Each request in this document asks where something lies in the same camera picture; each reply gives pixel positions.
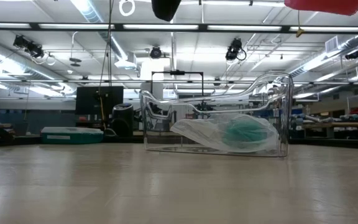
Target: clear plastic box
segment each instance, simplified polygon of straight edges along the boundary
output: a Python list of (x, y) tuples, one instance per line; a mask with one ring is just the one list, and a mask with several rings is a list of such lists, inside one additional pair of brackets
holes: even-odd
[(262, 75), (245, 91), (231, 95), (158, 100), (142, 91), (145, 149), (285, 157), (292, 92), (293, 81), (286, 73)]

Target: plastic bag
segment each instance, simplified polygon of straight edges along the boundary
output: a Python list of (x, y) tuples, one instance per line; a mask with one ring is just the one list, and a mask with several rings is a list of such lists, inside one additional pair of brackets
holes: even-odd
[(266, 119), (246, 114), (214, 114), (209, 119), (181, 119), (171, 131), (227, 152), (278, 149), (278, 132)]

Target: floor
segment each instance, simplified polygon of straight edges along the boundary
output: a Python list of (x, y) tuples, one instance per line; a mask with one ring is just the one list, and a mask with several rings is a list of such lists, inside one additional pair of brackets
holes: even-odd
[(0, 148), (0, 224), (358, 224), (358, 149), (286, 159), (140, 144)]

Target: teal bin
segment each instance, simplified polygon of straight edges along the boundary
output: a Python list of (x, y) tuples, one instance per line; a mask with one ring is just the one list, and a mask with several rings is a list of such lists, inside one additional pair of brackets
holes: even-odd
[(44, 144), (91, 144), (103, 140), (103, 132), (92, 128), (45, 127), (41, 131)]

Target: black monitor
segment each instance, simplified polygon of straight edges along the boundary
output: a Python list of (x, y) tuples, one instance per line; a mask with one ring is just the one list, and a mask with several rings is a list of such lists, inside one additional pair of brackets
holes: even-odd
[[(78, 87), (75, 114), (101, 114), (99, 87)], [(104, 86), (100, 88), (103, 99), (104, 116), (108, 118), (112, 108), (124, 100), (123, 86)]]

